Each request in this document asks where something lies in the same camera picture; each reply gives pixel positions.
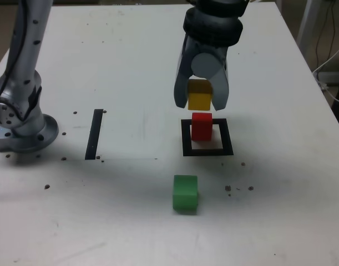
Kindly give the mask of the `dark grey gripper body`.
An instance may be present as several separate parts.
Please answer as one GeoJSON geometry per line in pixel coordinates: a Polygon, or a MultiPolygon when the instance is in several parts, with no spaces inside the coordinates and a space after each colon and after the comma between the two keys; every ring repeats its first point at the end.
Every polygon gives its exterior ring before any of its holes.
{"type": "Polygon", "coordinates": [[[227,63],[227,51],[228,47],[213,47],[207,44],[203,44],[196,40],[192,40],[195,49],[200,53],[207,53],[213,55],[222,63],[227,63]]]}

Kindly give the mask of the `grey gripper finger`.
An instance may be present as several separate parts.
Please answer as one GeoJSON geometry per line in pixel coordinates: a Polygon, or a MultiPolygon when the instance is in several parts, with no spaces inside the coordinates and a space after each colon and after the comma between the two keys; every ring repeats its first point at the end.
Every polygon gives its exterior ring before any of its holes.
{"type": "Polygon", "coordinates": [[[206,79],[212,87],[211,102],[216,111],[226,108],[229,97],[226,59],[219,59],[210,53],[200,53],[191,62],[195,76],[206,79]]]}
{"type": "Polygon", "coordinates": [[[188,101],[188,80],[193,75],[191,62],[195,56],[195,46],[191,38],[186,34],[180,53],[174,84],[174,100],[179,108],[184,108],[188,101]]]}

